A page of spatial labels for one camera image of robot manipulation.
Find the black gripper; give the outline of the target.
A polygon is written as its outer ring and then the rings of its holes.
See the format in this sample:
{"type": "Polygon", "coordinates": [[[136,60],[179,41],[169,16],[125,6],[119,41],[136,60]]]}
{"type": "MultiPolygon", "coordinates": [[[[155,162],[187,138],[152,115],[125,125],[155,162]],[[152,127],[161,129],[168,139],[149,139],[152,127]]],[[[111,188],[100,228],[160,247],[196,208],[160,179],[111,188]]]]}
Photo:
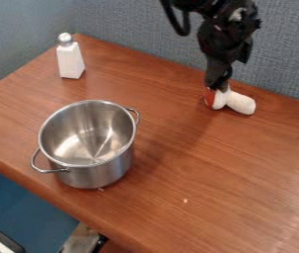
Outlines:
{"type": "Polygon", "coordinates": [[[196,38],[207,55],[204,84],[212,90],[223,90],[234,73],[231,63],[250,59],[251,34],[260,28],[260,18],[252,0],[216,0],[198,13],[203,23],[196,38]]]}

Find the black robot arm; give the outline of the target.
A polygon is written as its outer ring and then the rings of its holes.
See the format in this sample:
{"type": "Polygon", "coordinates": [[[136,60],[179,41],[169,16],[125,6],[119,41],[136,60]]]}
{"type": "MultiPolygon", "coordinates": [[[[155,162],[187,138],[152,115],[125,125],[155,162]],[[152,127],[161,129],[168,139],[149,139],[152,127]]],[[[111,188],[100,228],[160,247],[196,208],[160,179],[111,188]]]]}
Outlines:
{"type": "Polygon", "coordinates": [[[190,14],[202,16],[196,39],[207,58],[204,85],[224,92],[235,61],[246,63],[252,49],[252,33],[260,28],[254,0],[157,0],[175,32],[187,37],[190,14]]]}

